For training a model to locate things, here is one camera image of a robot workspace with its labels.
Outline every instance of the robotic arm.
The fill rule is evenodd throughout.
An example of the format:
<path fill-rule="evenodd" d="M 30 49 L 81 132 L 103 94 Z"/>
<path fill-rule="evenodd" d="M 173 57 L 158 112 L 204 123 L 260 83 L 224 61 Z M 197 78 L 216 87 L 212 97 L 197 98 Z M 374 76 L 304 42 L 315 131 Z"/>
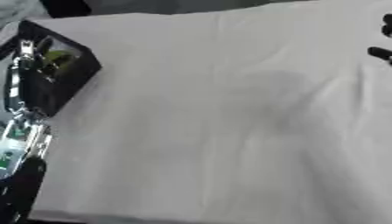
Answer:
<path fill-rule="evenodd" d="M 83 45 L 29 21 L 0 46 L 13 53 L 3 87 L 12 114 L 0 137 L 0 223 L 23 223 L 46 173 L 52 141 L 48 120 L 101 69 Z"/>

